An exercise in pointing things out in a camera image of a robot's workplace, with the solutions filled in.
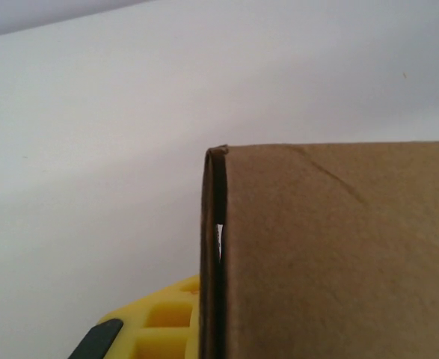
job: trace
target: white background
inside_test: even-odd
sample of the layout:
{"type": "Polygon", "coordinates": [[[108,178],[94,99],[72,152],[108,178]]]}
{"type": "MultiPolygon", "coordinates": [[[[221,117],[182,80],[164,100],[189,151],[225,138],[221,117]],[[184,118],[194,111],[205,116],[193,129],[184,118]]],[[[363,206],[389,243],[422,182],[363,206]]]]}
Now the white background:
{"type": "Polygon", "coordinates": [[[197,273],[218,144],[439,139],[439,1],[152,1],[0,37],[0,359],[197,273]]]}

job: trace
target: yellow object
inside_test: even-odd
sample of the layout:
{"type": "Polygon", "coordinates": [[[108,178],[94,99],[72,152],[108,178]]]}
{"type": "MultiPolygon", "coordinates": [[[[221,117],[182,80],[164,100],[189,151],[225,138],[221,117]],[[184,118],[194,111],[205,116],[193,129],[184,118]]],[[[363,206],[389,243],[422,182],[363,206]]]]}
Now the yellow object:
{"type": "Polygon", "coordinates": [[[104,359],[197,359],[199,275],[109,313],[123,327],[104,359]]]}

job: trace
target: cardboard box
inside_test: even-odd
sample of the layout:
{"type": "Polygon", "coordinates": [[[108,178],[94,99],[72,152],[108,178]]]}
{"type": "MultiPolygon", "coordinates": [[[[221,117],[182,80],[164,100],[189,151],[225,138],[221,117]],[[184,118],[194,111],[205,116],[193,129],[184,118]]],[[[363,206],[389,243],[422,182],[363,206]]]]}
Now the cardboard box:
{"type": "Polygon", "coordinates": [[[218,147],[202,206],[201,358],[439,358],[439,143],[218,147]]]}

